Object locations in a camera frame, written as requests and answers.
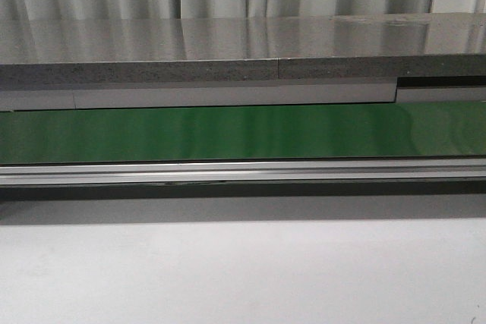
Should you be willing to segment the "green conveyor belt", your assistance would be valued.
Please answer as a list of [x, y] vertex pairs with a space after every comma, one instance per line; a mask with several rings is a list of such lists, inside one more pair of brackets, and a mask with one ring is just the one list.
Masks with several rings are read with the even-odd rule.
[[4, 112], [4, 165], [482, 156], [483, 102]]

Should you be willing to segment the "grey stone counter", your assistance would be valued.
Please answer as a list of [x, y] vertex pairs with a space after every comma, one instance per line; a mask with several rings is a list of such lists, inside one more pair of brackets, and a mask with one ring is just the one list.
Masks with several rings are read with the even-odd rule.
[[1, 24], [4, 111], [484, 98], [483, 14]]

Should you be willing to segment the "aluminium conveyor side rail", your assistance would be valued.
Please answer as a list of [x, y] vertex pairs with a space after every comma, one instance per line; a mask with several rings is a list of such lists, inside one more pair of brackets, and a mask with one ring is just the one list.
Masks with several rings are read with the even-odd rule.
[[485, 177], [483, 156], [3, 165], [1, 186], [369, 181]]

